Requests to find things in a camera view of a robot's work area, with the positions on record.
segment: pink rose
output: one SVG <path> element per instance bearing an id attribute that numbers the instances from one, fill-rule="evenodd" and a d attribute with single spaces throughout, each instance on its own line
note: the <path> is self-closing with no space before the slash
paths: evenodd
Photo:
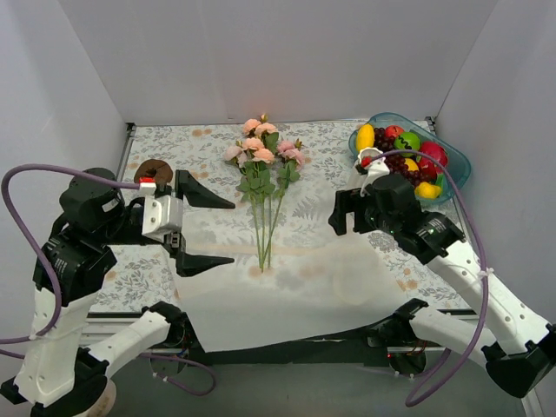
<path id="1" fill-rule="evenodd" d="M 282 156 L 287 160 L 295 160 L 298 171 L 303 168 L 303 165 L 305 164 L 305 156 L 298 149 L 288 149 L 282 154 Z"/>
<path id="2" fill-rule="evenodd" d="M 295 145 L 290 141 L 281 141 L 276 147 L 276 150 L 280 155 L 290 149 L 295 149 Z"/>
<path id="3" fill-rule="evenodd" d="M 259 149 L 254 152 L 253 161 L 254 162 L 263 161 L 265 163 L 272 163 L 275 161 L 275 154 L 270 152 L 268 149 Z"/>
<path id="4" fill-rule="evenodd" d="M 226 149 L 226 152 L 224 153 L 224 160 L 231 161 L 232 159 L 237 157 L 241 152 L 243 152 L 243 149 L 240 146 L 237 145 L 230 146 L 228 149 Z"/>
<path id="5" fill-rule="evenodd" d="M 262 135 L 264 132 L 267 133 L 275 133 L 278 131 L 278 129 L 274 126 L 274 124 L 270 124 L 270 123 L 263 123 L 263 124 L 259 124 L 256 129 L 255 129 L 255 134 L 257 136 Z"/>
<path id="6" fill-rule="evenodd" d="M 258 137 L 248 137 L 245 141 L 243 141 L 242 147 L 244 150 L 259 150 L 264 148 L 264 143 L 262 143 L 262 140 Z"/>
<path id="7" fill-rule="evenodd" d="M 243 134 L 245 136 L 249 135 L 251 133 L 251 130 L 255 129 L 260 124 L 261 124 L 261 122 L 259 122 L 257 119 L 247 120 L 245 122 L 245 124 L 243 125 Z"/>
<path id="8" fill-rule="evenodd" d="M 247 162 L 247 154 L 245 152 L 241 152 L 237 156 L 237 164 L 240 166 L 240 168 L 243 168 L 243 164 L 245 162 Z"/>

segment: white wall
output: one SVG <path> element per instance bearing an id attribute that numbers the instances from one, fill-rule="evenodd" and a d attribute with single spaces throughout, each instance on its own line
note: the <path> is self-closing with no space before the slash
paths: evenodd
<path id="1" fill-rule="evenodd" d="M 439 132 L 465 152 L 464 188 L 489 263 L 556 322 L 556 2 L 499 0 L 453 85 Z M 556 371 L 539 384 L 556 415 Z"/>
<path id="2" fill-rule="evenodd" d="M 56 0 L 0 0 L 0 175 L 26 162 L 116 169 L 125 124 Z M 69 177 L 22 174 L 11 186 L 39 242 L 59 215 Z M 36 257 L 0 204 L 0 337 L 29 334 Z M 23 346 L 12 346 L 23 352 Z M 0 381 L 18 360 L 0 359 Z M 0 398 L 2 416 L 28 416 Z"/>
<path id="3" fill-rule="evenodd" d="M 438 114 L 496 0 L 60 0 L 127 122 Z"/>

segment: cable tie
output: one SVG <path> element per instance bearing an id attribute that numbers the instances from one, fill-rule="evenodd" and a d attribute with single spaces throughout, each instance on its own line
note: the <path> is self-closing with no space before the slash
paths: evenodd
<path id="1" fill-rule="evenodd" d="M 488 276 L 490 274 L 494 274 L 494 269 L 493 268 L 487 268 L 484 271 L 482 271 L 482 270 L 479 271 L 479 273 L 477 274 L 477 277 L 479 277 L 479 278 L 484 278 L 484 277 L 488 278 Z"/>

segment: black cable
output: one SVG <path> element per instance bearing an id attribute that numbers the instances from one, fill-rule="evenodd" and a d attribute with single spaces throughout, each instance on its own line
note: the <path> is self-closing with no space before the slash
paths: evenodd
<path id="1" fill-rule="evenodd" d="M 110 235 L 108 234 L 108 230 L 107 230 L 107 234 L 106 234 L 106 238 L 107 239 L 113 239 L 115 236 L 117 236 L 118 233 L 120 233 L 120 231 L 122 230 L 123 226 L 125 226 L 125 223 L 128 222 L 129 220 L 129 215 L 131 214 L 131 209 L 135 206 L 144 206 L 145 205 L 145 197 L 137 197 L 134 198 L 133 200 L 131 200 L 131 202 L 129 202 L 128 207 L 125 208 L 125 211 L 123 212 L 123 216 L 122 216 L 122 221 L 120 222 L 120 224 L 118 224 L 118 227 L 116 228 L 116 230 L 114 230 Z"/>

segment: fruit bowl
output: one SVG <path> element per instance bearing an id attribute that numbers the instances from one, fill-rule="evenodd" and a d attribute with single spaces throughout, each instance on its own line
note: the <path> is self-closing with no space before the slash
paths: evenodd
<path id="1" fill-rule="evenodd" d="M 465 155 L 432 133 L 424 130 L 421 126 L 418 126 L 409 119 L 406 119 L 406 117 L 395 113 L 379 113 L 378 115 L 371 117 L 367 123 L 372 124 L 375 128 L 386 128 L 391 125 L 400 126 L 406 132 L 415 133 L 419 137 L 421 143 L 438 143 L 446 151 L 448 158 L 448 164 L 446 166 L 447 171 L 450 173 L 459 189 L 463 187 L 467 178 L 471 175 L 471 164 Z M 357 132 L 358 130 L 355 130 L 349 137 L 348 141 L 349 149 L 355 158 L 358 155 L 358 152 L 355 149 L 355 138 L 357 137 Z M 442 178 L 441 184 L 439 185 L 441 186 L 442 191 L 435 199 L 421 198 L 417 195 L 417 199 L 420 201 L 421 206 L 425 207 L 442 204 L 453 197 L 454 192 L 452 186 L 450 186 L 446 178 Z"/>

